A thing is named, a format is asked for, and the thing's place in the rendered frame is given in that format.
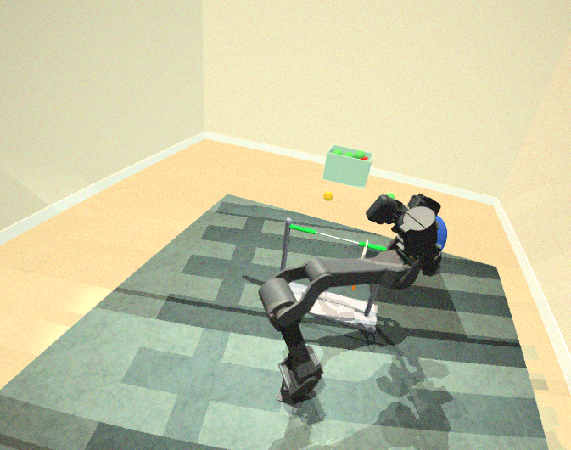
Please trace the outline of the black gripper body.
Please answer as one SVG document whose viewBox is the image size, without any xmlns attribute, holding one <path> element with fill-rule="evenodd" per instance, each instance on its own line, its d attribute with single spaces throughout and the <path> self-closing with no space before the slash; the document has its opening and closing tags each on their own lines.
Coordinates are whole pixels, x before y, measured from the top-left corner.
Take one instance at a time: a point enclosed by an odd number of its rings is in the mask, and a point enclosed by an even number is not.
<svg viewBox="0 0 571 450">
<path fill-rule="evenodd" d="M 380 194 L 366 211 L 366 216 L 369 221 L 380 225 L 393 223 L 394 226 L 391 228 L 392 232 L 399 234 L 402 239 L 400 234 L 400 225 L 404 224 L 402 213 L 403 211 L 398 208 L 397 201 L 389 196 Z"/>
</svg>

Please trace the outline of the orange handle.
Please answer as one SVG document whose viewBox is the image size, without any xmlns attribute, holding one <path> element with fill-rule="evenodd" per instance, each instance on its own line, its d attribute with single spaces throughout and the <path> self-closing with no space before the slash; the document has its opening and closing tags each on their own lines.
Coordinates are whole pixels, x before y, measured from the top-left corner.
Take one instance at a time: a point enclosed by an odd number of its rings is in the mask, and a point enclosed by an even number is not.
<svg viewBox="0 0 571 450">
<path fill-rule="evenodd" d="M 361 259 L 365 259 L 366 253 L 367 253 L 367 246 L 368 246 L 368 240 L 366 241 L 366 247 L 364 247 L 363 252 L 362 252 L 362 257 Z M 353 285 L 352 290 L 355 290 L 356 285 Z"/>
</svg>

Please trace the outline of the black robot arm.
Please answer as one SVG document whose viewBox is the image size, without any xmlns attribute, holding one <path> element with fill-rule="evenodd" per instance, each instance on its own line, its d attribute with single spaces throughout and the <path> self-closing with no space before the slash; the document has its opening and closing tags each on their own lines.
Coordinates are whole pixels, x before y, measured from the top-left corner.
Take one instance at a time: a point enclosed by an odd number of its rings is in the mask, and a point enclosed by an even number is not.
<svg viewBox="0 0 571 450">
<path fill-rule="evenodd" d="M 278 364 L 283 382 L 276 400 L 300 409 L 306 394 L 324 373 L 311 343 L 305 345 L 299 322 L 329 287 L 379 284 L 402 290 L 410 287 L 420 270 L 429 277 L 439 273 L 442 250 L 436 244 L 435 217 L 441 204 L 423 194 L 413 195 L 404 210 L 400 234 L 375 258 L 322 260 L 311 258 L 301 266 L 283 269 L 268 279 L 258 293 L 268 320 L 280 331 L 289 350 Z M 413 262 L 404 257 L 399 249 Z M 297 301 L 289 285 L 308 278 L 310 284 Z M 298 407 L 299 406 L 299 407 Z"/>
</svg>

